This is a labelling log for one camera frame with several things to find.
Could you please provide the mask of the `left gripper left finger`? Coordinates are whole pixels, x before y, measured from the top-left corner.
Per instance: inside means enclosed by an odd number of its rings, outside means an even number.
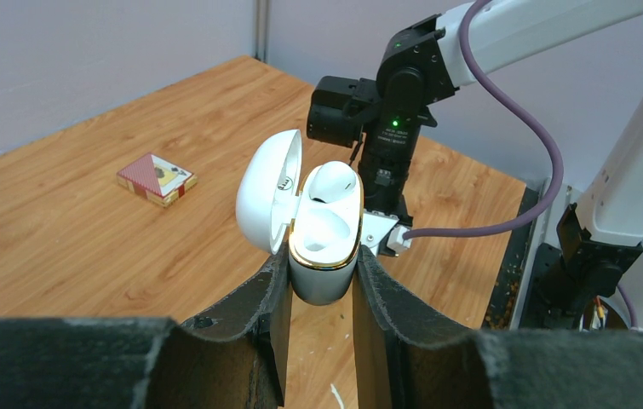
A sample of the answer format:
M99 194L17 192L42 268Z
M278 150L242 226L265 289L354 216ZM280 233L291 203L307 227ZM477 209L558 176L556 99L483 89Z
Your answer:
M183 322L0 318L0 408L278 408L292 290L282 247Z

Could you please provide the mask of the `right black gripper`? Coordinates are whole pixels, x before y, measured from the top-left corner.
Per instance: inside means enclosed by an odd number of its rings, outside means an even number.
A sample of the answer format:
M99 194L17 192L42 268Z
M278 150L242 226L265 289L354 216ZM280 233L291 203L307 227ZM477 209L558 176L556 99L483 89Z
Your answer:
M413 226L403 190L409 177L409 160L382 158L363 152L358 171L364 185L364 206L369 212L396 216L408 228Z

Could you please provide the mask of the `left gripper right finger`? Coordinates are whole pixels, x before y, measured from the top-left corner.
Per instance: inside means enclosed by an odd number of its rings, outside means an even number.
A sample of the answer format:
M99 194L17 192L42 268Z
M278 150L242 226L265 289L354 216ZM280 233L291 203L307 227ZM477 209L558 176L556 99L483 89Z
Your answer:
M643 331L470 329L366 246L352 291L362 408L643 408Z

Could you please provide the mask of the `white earbud charging case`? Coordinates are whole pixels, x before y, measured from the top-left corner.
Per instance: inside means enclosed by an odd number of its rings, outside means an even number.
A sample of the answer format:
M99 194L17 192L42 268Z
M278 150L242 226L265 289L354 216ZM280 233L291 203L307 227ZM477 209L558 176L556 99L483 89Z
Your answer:
M256 248L277 254L288 243L296 295L322 306L341 299L360 247L364 188L359 175L330 161L301 176L299 130L267 138L255 151L237 192L235 216Z

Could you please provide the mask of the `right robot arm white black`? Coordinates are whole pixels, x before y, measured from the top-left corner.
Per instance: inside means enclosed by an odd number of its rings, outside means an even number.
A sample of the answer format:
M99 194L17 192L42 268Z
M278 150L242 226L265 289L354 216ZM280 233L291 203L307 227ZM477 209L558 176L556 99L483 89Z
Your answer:
M278 20L297 18L277 49L309 54L289 64L302 78L369 77L400 29L451 7L449 1L294 1ZM565 180L586 187L611 151L643 85L643 16L514 63L493 81L529 110L557 142ZM430 138L529 183L550 170L536 137L478 85L433 106ZM643 327L643 255L623 276Z

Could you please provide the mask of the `white plastic scrap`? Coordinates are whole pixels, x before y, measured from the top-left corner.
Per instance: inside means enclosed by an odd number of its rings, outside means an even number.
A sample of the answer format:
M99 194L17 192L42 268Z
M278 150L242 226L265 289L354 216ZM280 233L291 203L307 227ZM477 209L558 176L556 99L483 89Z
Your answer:
M342 398L342 396L340 395L338 389L336 388L336 386L333 383L330 384L330 392L333 394L338 407L340 409L345 409L346 406L345 406L345 403L343 401L343 398Z

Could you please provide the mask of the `red white card box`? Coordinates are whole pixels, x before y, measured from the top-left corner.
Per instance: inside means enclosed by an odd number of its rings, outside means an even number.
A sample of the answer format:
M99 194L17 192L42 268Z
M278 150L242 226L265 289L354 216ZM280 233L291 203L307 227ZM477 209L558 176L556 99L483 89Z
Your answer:
M195 173L147 153L116 174L120 186L148 201L168 208L197 183Z

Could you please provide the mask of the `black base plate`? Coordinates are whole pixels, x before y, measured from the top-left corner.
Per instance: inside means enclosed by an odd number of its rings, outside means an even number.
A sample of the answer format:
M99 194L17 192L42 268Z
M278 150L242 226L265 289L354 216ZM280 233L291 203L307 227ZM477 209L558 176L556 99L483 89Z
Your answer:
M482 321L485 329L544 327L537 280L560 259L557 225L577 196L564 185L541 216L511 233Z

